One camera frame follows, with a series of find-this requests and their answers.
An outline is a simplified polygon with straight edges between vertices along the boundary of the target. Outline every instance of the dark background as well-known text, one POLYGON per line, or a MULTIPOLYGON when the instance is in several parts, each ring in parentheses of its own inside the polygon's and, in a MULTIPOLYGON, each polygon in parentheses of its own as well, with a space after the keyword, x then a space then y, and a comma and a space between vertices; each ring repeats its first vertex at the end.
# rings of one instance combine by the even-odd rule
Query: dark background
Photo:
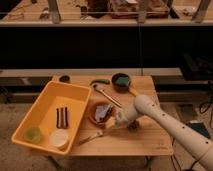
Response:
POLYGON ((213 56, 212 26, 0 27, 0 69, 179 67, 213 56))

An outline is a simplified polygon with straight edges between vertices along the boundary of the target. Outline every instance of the brown object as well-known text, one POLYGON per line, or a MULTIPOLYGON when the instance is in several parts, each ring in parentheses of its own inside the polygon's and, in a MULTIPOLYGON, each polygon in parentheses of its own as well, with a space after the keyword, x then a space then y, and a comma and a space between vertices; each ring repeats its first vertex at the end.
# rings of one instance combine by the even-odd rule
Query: brown object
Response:
POLYGON ((57 120, 56 127, 58 129, 68 128, 68 109, 67 107, 56 108, 57 120))
MULTIPOLYGON (((140 0, 137 4, 129 4, 123 0, 109 0, 109 10, 112 18, 137 18, 140 0)), ((162 0, 150 0, 147 9, 147 18, 167 18, 169 8, 162 0)))
POLYGON ((88 0, 88 15, 100 18, 107 13, 107 0, 88 0))
POLYGON ((95 113, 96 113, 96 108, 97 106, 103 106, 103 105, 108 105, 109 102, 107 101, 100 101, 100 102, 97 102, 95 104, 93 104, 92 106, 90 106, 90 109, 89 109, 89 120, 96 126, 100 127, 100 128, 104 128, 105 127, 105 123, 106 121, 108 121, 108 119, 111 117, 111 116, 114 116, 115 112, 116 112, 116 109, 115 107, 113 106, 112 107, 112 110, 110 111, 110 113, 108 113, 106 115, 106 117, 101 121, 101 122, 97 122, 96 119, 95 119, 95 113))

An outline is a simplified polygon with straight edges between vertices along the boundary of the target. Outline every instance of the dark bowl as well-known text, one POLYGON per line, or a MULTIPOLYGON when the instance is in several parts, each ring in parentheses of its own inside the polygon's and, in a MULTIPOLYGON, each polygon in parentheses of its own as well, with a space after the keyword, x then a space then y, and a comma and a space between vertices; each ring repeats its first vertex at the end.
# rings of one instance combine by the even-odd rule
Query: dark bowl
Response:
POLYGON ((117 73, 115 75, 112 76, 112 85, 114 87, 114 89, 118 92, 126 92, 129 89, 129 86, 131 84, 131 79, 129 77, 129 75, 124 74, 124 73, 117 73), (117 83, 118 79, 121 77, 127 77, 128 78, 128 83, 127 84, 119 84, 117 83))
POLYGON ((70 76, 69 76, 69 75, 62 75, 62 76, 59 78, 59 81, 60 81, 60 82, 63 82, 63 83, 70 83, 70 76))

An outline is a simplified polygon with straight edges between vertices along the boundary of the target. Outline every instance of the brown plate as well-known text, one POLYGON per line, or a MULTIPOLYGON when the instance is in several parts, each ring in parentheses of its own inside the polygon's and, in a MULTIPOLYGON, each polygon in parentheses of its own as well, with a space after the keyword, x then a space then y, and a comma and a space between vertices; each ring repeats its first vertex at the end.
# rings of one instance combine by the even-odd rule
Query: brown plate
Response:
POLYGON ((91 107, 90 107, 90 110, 89 110, 89 120, 91 123, 93 123, 95 126, 98 126, 100 128, 104 128, 105 127, 105 123, 109 120, 109 118, 111 116, 114 116, 115 112, 116 112, 116 109, 115 109, 115 106, 112 107, 112 111, 110 114, 108 114, 103 121, 101 122, 97 122, 95 120, 95 111, 96 111, 96 108, 97 106, 101 106, 101 105, 107 105, 109 104, 109 102, 107 101, 99 101, 99 102, 96 102, 94 103, 91 107))

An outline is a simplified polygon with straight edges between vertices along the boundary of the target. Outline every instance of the green object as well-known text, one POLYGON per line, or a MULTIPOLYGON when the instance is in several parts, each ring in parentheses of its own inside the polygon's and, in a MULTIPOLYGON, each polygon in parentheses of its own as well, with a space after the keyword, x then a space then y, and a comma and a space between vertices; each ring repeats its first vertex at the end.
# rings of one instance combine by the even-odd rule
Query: green object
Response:
POLYGON ((37 144, 42 139, 42 133, 38 126, 30 126, 24 133, 24 140, 33 144, 37 144))
POLYGON ((92 80, 92 81, 90 82, 90 85, 92 85, 93 83, 110 84, 110 81, 107 80, 107 79, 95 79, 95 80, 92 80))
POLYGON ((120 85, 120 86, 129 86, 130 81, 128 77, 119 77, 116 81, 115 84, 120 85))

